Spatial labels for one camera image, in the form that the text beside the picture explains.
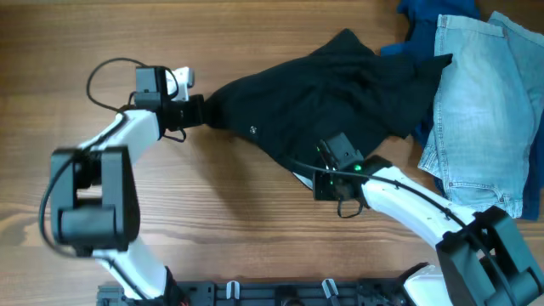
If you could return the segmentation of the black shorts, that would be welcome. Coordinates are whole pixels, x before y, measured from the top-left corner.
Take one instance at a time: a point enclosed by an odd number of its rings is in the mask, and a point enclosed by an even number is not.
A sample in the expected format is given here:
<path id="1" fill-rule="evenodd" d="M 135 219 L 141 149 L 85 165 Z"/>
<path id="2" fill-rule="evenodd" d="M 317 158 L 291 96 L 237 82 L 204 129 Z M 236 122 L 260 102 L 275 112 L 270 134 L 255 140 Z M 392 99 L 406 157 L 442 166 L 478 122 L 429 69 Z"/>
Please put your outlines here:
<path id="1" fill-rule="evenodd" d="M 364 156 L 386 138 L 406 138 L 434 102 L 449 54 L 422 62 L 379 56 L 349 29 L 302 58 L 221 87 L 204 120 L 250 140 L 306 178 L 323 162 L 317 144 L 344 133 Z"/>

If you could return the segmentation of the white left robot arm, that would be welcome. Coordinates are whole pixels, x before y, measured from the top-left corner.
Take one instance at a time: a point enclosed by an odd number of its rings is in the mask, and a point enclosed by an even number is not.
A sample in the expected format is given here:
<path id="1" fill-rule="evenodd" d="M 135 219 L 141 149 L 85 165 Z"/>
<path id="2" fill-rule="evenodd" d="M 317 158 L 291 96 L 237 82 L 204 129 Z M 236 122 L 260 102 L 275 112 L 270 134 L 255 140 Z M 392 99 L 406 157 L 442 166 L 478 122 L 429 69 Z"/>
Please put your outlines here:
<path id="1" fill-rule="evenodd" d="M 119 282 L 131 305 L 187 305 L 169 268 L 139 236 L 133 163 L 165 131 L 201 125 L 204 99 L 160 98 L 158 106 L 125 110 L 102 133 L 51 156 L 51 180 L 40 213 L 52 232 L 42 237 L 68 258 L 93 259 Z"/>

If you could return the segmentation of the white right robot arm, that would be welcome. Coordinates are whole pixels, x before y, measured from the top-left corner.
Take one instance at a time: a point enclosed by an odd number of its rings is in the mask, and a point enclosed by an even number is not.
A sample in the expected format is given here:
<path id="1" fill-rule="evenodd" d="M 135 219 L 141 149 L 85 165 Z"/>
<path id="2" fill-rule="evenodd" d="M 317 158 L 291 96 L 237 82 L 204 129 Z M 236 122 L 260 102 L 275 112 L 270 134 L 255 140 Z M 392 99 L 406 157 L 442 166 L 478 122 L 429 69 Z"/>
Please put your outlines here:
<path id="1" fill-rule="evenodd" d="M 515 221 L 498 207 L 477 212 L 427 190 L 380 156 L 342 171 L 314 170 L 314 198 L 352 200 L 388 215 L 437 253 L 401 289 L 413 305 L 529 305 L 543 272 Z"/>

